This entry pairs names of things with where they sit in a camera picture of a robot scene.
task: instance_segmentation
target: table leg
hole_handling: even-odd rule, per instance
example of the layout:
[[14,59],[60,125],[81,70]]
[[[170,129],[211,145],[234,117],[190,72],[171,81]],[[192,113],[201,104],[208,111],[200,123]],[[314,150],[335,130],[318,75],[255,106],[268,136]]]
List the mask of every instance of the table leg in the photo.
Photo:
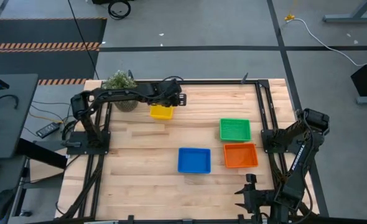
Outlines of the table leg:
[[17,144],[17,153],[54,167],[61,169],[66,168],[67,158],[65,156],[52,152],[22,138]]
[[325,15],[324,22],[367,22],[367,0],[358,6],[351,14]]

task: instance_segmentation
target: gray floor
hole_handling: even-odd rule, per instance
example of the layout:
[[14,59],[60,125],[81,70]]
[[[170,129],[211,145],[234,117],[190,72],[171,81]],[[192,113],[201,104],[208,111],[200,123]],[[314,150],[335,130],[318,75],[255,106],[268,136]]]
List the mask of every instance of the gray floor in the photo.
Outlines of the gray floor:
[[[349,13],[360,0],[298,1],[293,11],[328,45],[367,45],[367,24],[324,24],[324,14]],[[273,0],[286,46],[318,45],[299,22],[284,24],[291,0]],[[276,36],[265,0],[135,0],[132,14],[124,20],[108,20],[102,47],[149,47],[188,45],[271,45]],[[85,0],[72,0],[78,17],[107,17],[106,10]],[[2,18],[71,17],[66,0],[9,0]],[[358,63],[367,62],[367,52],[346,52]],[[367,106],[355,103],[356,90],[350,75],[357,71],[334,52],[288,52],[303,108],[329,114],[332,130],[317,154],[323,191],[332,217],[367,219]],[[107,78],[116,70],[131,69],[136,78],[285,78],[279,52],[101,52],[97,71]],[[80,85],[39,86],[35,99],[68,102]],[[65,117],[67,106],[38,105]],[[49,116],[32,110],[36,115]],[[47,121],[28,118],[35,131]],[[35,140],[27,131],[24,138]],[[58,134],[50,139],[58,139]],[[30,190],[24,208],[30,218],[11,223],[50,220],[58,189]],[[39,195],[47,197],[41,202]]]

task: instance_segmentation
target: floor mat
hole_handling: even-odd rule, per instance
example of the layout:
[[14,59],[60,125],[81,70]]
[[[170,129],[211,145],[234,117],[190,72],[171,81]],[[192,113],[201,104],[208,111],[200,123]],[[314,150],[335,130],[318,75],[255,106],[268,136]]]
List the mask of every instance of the floor mat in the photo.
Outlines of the floor mat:
[[[106,18],[77,22],[96,63]],[[22,73],[38,74],[43,85],[81,84],[93,78],[91,60],[73,19],[0,19],[0,74]]]

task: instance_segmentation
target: wooden tabletop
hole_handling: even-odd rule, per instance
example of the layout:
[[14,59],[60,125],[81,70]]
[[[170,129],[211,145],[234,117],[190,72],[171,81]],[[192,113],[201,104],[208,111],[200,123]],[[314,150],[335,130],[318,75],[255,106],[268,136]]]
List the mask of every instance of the wooden tabletop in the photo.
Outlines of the wooden tabletop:
[[[295,122],[286,81],[270,79],[269,84],[279,127],[286,128]],[[87,81],[84,89],[92,90],[100,85],[101,81]],[[235,219],[238,214],[250,218],[251,214],[235,205],[243,203],[243,195],[234,193],[246,183],[245,174],[257,175],[258,190],[273,189],[269,161],[262,149],[262,122],[254,85],[182,85],[182,89],[187,94],[187,105],[177,107],[169,121],[151,118],[144,103],[130,113],[120,112],[113,106],[110,151],[103,166],[97,220],[127,220],[128,215],[134,215],[136,220]],[[267,108],[264,90],[262,98]],[[266,112],[268,126],[272,128]],[[225,167],[220,118],[250,120],[258,167]],[[83,130],[82,126],[78,125],[77,130]],[[180,147],[211,149],[211,173],[178,173]],[[285,154],[285,157],[290,167],[294,155]],[[87,159],[88,156],[81,156],[65,172],[58,201],[63,212],[83,187]],[[313,211],[318,213],[309,175],[306,180],[314,200]],[[87,198],[86,215],[91,200],[92,192]],[[309,206],[307,194],[303,201]],[[269,213],[269,207],[261,210]]]

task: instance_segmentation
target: blue bin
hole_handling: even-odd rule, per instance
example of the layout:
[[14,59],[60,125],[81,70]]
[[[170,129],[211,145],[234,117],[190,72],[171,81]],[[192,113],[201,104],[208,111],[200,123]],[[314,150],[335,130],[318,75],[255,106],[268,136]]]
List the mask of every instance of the blue bin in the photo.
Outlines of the blue bin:
[[209,174],[211,172],[211,150],[199,148],[179,148],[178,172]]

